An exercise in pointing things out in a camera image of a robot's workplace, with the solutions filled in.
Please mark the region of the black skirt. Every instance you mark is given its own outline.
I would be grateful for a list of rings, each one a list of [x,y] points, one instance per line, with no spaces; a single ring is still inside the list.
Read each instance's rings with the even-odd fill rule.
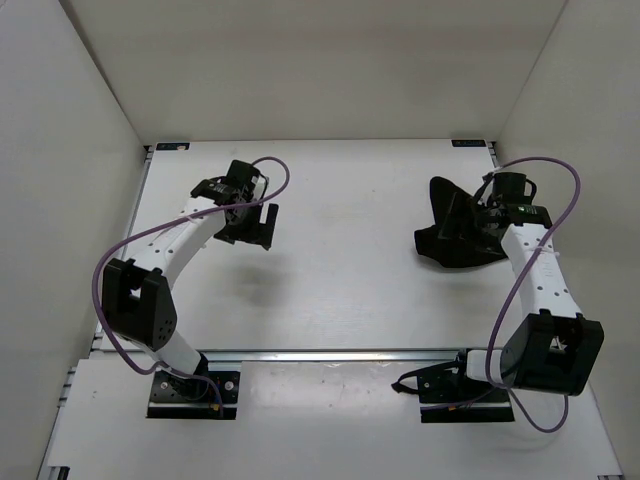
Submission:
[[[429,197],[434,224],[414,232],[418,255],[446,269],[481,267],[506,258],[498,242],[476,228],[471,194],[436,176],[429,182]]]

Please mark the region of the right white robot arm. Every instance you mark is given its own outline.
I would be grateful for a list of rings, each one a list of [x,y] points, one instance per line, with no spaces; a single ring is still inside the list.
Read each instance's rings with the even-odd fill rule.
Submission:
[[[502,348],[471,350],[448,376],[449,391],[471,400],[485,382],[514,389],[578,396],[604,341],[561,273],[548,211],[534,203],[536,184],[522,173],[488,174],[469,194],[451,181],[431,180],[430,199],[450,268],[509,260],[523,320]]]

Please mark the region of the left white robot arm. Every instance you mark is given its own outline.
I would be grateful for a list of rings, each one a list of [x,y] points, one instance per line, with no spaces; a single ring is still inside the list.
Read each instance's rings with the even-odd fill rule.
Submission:
[[[167,371],[188,398],[206,392],[209,373],[178,331],[172,289],[211,239],[271,248],[279,207],[262,162],[234,160],[226,174],[200,181],[175,219],[129,237],[143,241],[139,251],[119,260],[115,245],[94,272],[92,300],[112,346],[141,375]]]

